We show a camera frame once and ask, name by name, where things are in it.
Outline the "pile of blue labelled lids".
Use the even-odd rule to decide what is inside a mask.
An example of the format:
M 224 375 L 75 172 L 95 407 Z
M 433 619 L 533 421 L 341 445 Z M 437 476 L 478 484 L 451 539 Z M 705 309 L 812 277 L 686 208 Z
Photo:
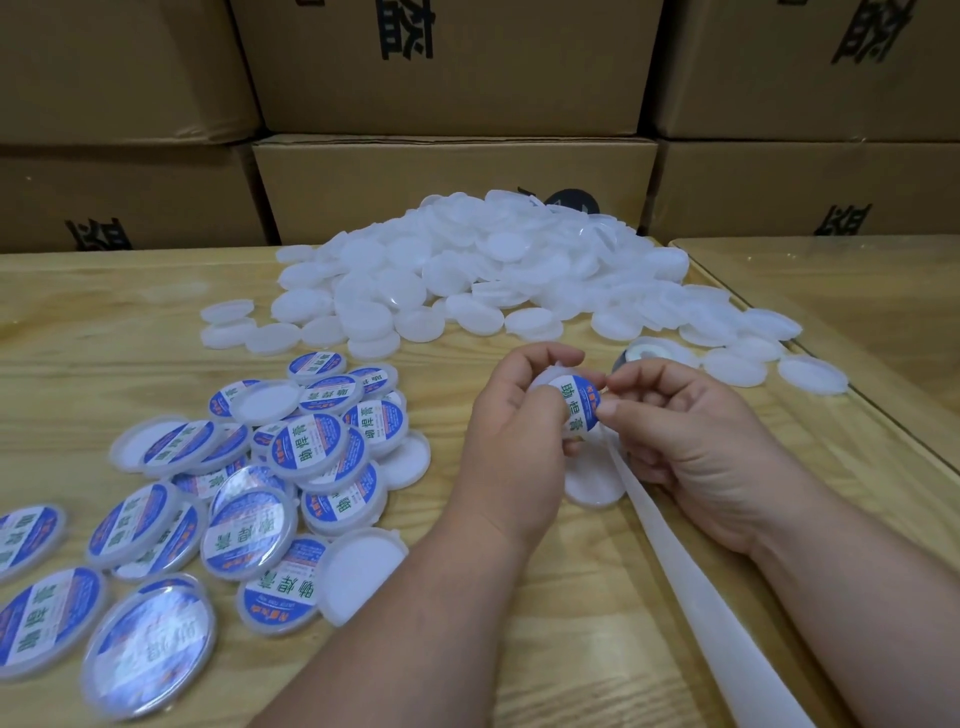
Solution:
M 155 479 L 95 500 L 93 518 L 67 482 L 0 491 L 0 726 L 4 686 L 74 657 L 95 718 L 158 714 L 210 665 L 218 589 L 247 630 L 278 637 L 344 625 L 402 564 L 379 523 L 431 449 L 395 366 L 312 350 L 285 379 L 223 387 L 208 412 L 122 433 L 111 465 Z

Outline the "person's left hand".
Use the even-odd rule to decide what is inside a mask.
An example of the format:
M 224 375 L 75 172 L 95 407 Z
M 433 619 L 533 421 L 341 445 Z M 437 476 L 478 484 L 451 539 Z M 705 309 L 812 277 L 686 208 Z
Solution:
M 557 389 L 534 379 L 558 365 L 603 385 L 603 373 L 580 370 L 585 359 L 580 348 L 547 342 L 516 347 L 494 366 L 472 406 L 440 518 L 446 528 L 497 540 L 517 557 L 536 550 L 558 515 L 565 478 L 543 472 L 542 440 L 564 438 L 569 410 Z

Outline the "brown cardboard box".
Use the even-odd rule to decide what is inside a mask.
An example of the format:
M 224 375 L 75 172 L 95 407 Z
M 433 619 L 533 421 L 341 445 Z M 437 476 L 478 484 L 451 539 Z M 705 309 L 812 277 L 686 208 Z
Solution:
M 640 228 L 661 242 L 960 235 L 960 142 L 661 140 Z
M 0 254 L 279 244 L 250 142 L 0 147 Z
M 0 0 L 0 145 L 200 145 L 261 117 L 228 0 Z
M 429 196 L 491 190 L 542 203 L 581 188 L 601 213 L 641 224 L 658 144 L 641 137 L 274 135 L 253 144 L 284 245 L 317 245 L 400 217 Z
M 664 0 L 668 140 L 960 141 L 960 0 Z
M 230 0 L 266 126 L 634 134 L 665 0 Z

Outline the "roll of label tape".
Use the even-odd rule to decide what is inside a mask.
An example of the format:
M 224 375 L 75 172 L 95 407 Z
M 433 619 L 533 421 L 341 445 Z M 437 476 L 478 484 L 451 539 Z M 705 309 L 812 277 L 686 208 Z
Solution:
M 665 337 L 639 336 L 620 353 L 610 371 L 615 373 L 627 363 L 652 358 L 672 360 L 691 369 L 702 366 L 701 358 L 685 345 Z

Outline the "round blue sticker label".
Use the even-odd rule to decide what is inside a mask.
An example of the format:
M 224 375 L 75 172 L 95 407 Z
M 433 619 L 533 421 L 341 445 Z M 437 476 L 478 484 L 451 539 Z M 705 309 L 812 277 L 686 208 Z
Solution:
M 568 410 L 563 435 L 567 439 L 582 439 L 598 425 L 596 409 L 601 394 L 594 383 L 576 373 L 564 373 L 547 382 L 558 390 Z

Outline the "person's right hand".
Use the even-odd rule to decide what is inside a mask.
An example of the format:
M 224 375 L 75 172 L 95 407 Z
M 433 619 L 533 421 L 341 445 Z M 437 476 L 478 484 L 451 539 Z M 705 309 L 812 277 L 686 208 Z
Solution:
M 666 490 L 690 521 L 722 547 L 754 555 L 762 540 L 810 513 L 823 484 L 733 389 L 702 370 L 663 358 L 625 364 L 606 390 L 671 397 L 674 437 L 619 434 L 630 469 Z

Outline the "white label backing strip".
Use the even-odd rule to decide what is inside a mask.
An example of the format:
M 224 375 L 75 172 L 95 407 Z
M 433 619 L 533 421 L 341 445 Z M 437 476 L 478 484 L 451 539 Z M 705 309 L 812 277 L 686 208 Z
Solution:
M 604 428 L 603 434 L 618 477 L 737 727 L 816 728 L 631 472 L 615 433 Z

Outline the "person's right forearm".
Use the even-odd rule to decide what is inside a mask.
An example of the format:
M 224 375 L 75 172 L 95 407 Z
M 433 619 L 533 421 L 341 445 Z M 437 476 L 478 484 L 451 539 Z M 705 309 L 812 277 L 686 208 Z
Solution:
M 750 558 L 863 728 L 960 728 L 960 573 L 834 496 L 762 515 Z

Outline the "black tape roll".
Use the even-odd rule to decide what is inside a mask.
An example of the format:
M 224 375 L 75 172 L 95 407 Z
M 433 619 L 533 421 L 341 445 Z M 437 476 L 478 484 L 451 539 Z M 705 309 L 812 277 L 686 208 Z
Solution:
M 581 188 L 564 188 L 548 196 L 545 206 L 566 208 L 587 215 L 599 214 L 601 209 L 594 196 Z

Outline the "person's left forearm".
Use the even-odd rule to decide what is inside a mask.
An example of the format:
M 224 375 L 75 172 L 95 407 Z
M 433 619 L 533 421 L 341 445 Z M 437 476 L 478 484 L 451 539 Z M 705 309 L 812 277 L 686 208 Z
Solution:
M 503 625 L 555 518 L 447 509 L 246 728 L 487 728 Z

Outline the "pile of plain white lids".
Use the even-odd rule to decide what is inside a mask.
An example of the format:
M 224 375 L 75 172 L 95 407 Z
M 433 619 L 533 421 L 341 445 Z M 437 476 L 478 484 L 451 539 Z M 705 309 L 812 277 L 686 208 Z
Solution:
M 812 395 L 849 389 L 833 364 L 788 351 L 803 332 L 798 321 L 689 283 L 684 250 L 656 244 L 617 217 L 519 193 L 432 195 L 400 217 L 318 246 L 283 246 L 275 257 L 281 293 L 270 321 L 254 321 L 249 298 L 215 303 L 200 311 L 203 346 L 271 356 L 296 344 L 346 344 L 354 358 L 373 360 L 402 342 L 437 340 L 449 324 L 540 342 L 560 339 L 568 322 L 586 317 L 594 334 L 626 347 L 640 336 L 672 339 L 733 387 L 759 386 L 774 367 Z

